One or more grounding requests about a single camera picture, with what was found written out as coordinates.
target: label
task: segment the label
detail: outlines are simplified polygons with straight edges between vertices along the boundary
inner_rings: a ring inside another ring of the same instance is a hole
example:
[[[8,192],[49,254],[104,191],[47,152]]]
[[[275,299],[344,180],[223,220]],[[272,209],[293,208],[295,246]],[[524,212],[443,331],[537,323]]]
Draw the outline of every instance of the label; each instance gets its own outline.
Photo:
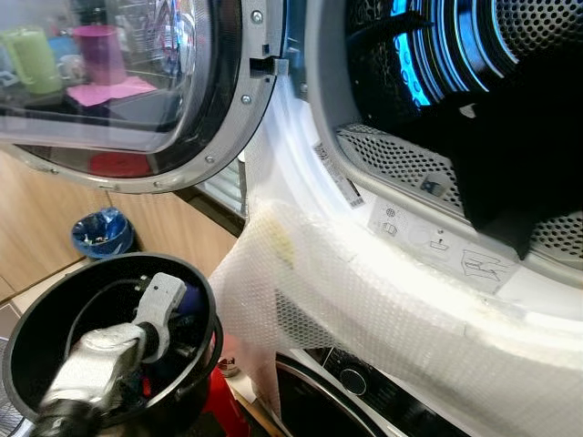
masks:
[[[395,204],[377,198],[369,223],[376,235],[481,290],[496,293],[518,264],[483,249]]]
[[[324,167],[334,181],[334,184],[336,184],[336,187],[338,187],[350,206],[352,208],[357,208],[364,205],[361,193],[358,192],[358,189],[356,189],[352,181],[343,175],[343,173],[334,165],[323,145],[317,144],[314,146],[313,150],[316,152],[316,155],[318,155],[318,158],[320,158],[320,161],[324,164]]]

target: pink cloth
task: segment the pink cloth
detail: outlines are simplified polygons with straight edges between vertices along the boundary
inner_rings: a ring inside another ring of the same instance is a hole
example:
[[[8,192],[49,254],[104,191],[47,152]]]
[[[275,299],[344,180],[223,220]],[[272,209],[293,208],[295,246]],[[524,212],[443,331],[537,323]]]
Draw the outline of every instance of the pink cloth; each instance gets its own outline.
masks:
[[[92,107],[107,102],[111,98],[123,98],[154,91],[155,86],[137,76],[130,76],[116,85],[79,85],[66,89],[66,93],[84,107]]]

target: black pot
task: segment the black pot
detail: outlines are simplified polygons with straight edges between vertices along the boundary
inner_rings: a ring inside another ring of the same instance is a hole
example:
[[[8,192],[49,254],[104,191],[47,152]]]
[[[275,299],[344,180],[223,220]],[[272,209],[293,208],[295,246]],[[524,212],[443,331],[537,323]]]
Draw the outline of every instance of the black pot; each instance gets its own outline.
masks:
[[[128,433],[139,430],[140,436],[171,436],[189,428],[207,399],[210,372],[222,348],[222,329],[216,316],[215,300],[209,283],[198,270],[178,259],[145,253],[95,262],[67,275],[20,319],[5,350],[3,376],[8,397],[23,416],[31,422],[36,421],[39,403],[66,355],[71,327],[97,292],[113,281],[137,279],[141,275],[152,277],[158,272],[180,278],[200,290],[204,325],[200,344],[194,358],[165,389],[148,400],[143,408],[107,417],[104,428],[123,426]],[[116,302],[112,302],[104,320],[113,321],[117,313]],[[211,351],[213,333],[215,346]]]

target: mug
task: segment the mug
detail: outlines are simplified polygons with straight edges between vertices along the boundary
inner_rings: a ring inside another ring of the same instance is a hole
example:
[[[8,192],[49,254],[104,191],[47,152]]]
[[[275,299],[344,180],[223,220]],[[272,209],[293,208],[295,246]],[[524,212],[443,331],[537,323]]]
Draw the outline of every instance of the mug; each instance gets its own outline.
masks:
[[[80,84],[85,81],[85,63],[81,55],[61,56],[57,68],[63,80],[73,84]]]
[[[55,93],[63,87],[42,27],[21,25],[0,34],[0,42],[29,93]]]
[[[85,68],[97,85],[115,85],[126,80],[126,66],[114,25],[82,25],[73,30],[81,47]]]

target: blue trash bin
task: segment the blue trash bin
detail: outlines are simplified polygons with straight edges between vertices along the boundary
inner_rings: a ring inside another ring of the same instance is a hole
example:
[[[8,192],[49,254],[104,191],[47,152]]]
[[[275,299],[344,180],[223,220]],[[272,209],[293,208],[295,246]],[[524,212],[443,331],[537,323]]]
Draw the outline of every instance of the blue trash bin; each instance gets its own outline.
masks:
[[[117,208],[103,208],[82,218],[71,230],[73,244],[87,257],[103,259],[126,253],[134,244],[134,228]]]

